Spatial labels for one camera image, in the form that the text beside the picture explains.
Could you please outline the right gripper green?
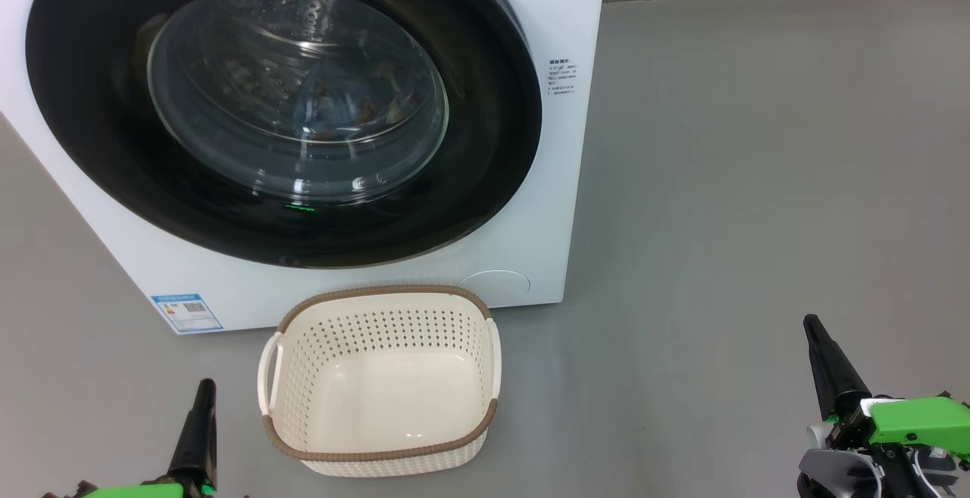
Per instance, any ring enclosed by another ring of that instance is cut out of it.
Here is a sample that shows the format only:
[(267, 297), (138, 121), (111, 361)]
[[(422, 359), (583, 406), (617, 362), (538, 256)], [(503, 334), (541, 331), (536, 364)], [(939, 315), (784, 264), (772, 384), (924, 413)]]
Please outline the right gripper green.
[(807, 427), (809, 449), (855, 450), (877, 445), (934, 447), (969, 454), (969, 409), (950, 396), (871, 398), (869, 388), (817, 315), (803, 328), (821, 423)]

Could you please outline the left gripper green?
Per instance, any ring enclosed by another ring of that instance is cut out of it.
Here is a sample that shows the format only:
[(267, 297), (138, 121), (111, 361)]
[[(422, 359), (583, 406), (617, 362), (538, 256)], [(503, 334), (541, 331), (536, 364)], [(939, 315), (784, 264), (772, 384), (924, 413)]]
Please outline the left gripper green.
[(167, 470), (157, 478), (127, 487), (97, 487), (80, 482), (80, 497), (216, 497), (216, 384), (201, 380)]

